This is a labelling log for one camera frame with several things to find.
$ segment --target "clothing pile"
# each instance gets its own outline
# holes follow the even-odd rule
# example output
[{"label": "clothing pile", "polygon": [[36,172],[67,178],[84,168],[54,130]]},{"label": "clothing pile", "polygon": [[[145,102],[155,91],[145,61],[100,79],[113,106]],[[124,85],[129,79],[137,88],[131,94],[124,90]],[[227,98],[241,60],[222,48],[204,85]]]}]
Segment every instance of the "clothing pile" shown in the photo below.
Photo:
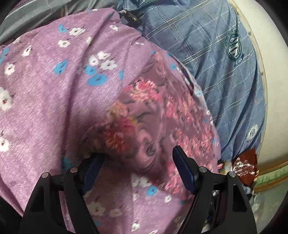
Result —
[{"label": "clothing pile", "polygon": [[260,148],[261,74],[226,0],[21,1],[0,32],[0,196],[21,215],[42,172],[101,152],[100,233],[177,233],[193,195],[173,147],[212,172]]}]

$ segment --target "gray fabric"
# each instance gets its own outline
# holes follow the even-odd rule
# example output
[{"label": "gray fabric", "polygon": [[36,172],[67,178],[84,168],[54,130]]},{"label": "gray fabric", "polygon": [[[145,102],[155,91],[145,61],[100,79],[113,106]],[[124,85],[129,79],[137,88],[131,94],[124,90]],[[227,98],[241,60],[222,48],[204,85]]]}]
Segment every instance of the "gray fabric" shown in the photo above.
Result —
[{"label": "gray fabric", "polygon": [[0,44],[43,26],[65,14],[115,7],[117,0],[28,0],[13,9],[0,25]]},{"label": "gray fabric", "polygon": [[[177,57],[195,76],[229,160],[260,147],[266,104],[253,45],[227,0],[119,0],[142,21],[143,36]],[[231,35],[242,45],[234,61]]]}]

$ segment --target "plaid fabric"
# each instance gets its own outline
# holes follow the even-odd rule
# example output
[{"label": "plaid fabric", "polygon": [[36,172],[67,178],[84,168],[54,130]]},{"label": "plaid fabric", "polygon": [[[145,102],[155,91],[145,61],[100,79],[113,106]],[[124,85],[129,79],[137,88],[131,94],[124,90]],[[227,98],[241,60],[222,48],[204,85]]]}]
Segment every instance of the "plaid fabric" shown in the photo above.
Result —
[{"label": "plaid fabric", "polygon": [[[176,56],[195,76],[217,128],[221,157],[260,147],[264,89],[248,33],[226,0],[118,0],[142,21],[143,36]],[[226,38],[238,29],[243,60],[235,64]]]}]

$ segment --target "floral cloth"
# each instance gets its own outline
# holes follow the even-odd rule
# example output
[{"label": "floral cloth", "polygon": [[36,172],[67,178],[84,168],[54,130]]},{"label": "floral cloth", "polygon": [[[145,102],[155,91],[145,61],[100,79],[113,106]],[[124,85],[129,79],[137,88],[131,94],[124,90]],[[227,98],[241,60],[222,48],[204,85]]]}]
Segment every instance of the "floral cloth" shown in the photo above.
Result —
[{"label": "floral cloth", "polygon": [[172,148],[217,171],[219,139],[194,78],[112,9],[1,46],[0,73],[0,196],[20,214],[43,172],[106,152],[85,196],[101,234],[172,233],[191,204]]}]

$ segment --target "logo patch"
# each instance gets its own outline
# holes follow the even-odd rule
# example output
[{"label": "logo patch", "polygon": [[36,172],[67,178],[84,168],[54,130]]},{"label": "logo patch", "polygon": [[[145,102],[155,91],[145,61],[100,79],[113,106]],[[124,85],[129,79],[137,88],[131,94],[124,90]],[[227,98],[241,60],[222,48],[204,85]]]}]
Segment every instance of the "logo patch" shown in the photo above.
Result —
[{"label": "logo patch", "polygon": [[252,126],[252,128],[251,128],[250,131],[248,132],[248,134],[247,134],[247,140],[248,140],[248,141],[252,140],[252,139],[255,137],[255,135],[257,134],[257,132],[258,132],[258,125],[255,124],[255,125]]},{"label": "logo patch", "polygon": [[238,65],[244,58],[242,54],[242,44],[238,30],[233,31],[226,37],[226,51],[230,59],[235,61],[235,66]]}]

